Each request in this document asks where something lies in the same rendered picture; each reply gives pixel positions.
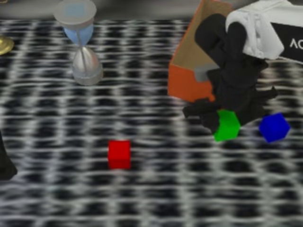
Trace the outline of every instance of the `table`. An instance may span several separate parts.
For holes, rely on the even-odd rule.
[[[1,227],[303,226],[303,67],[271,62],[259,87],[292,126],[267,144],[259,121],[214,142],[167,96],[167,66],[188,21],[103,21],[90,47],[97,86],[70,74],[73,45],[54,21],[0,21],[1,130],[19,173],[0,185]],[[132,143],[132,169],[107,167],[109,140]]]

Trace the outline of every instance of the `cardboard box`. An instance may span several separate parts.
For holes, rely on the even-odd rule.
[[[191,23],[178,45],[170,63],[168,95],[194,102],[200,98],[214,101],[212,85],[209,81],[198,82],[195,70],[205,64],[214,64],[208,55],[195,43],[195,32],[200,23],[208,16],[220,13],[227,16],[232,6],[217,0],[202,0]]]

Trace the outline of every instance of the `green cube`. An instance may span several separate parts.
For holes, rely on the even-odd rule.
[[[241,124],[235,112],[228,110],[219,110],[218,114],[220,126],[214,134],[214,140],[219,142],[237,138]]]

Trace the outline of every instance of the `red cube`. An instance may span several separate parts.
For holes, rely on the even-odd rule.
[[[129,140],[110,140],[108,144],[108,166],[110,169],[131,168],[131,143]]]

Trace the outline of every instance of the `gold object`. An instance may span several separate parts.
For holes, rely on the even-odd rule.
[[[9,0],[0,0],[0,3],[8,3]],[[14,41],[11,38],[0,36],[0,55],[10,52],[14,48]]]

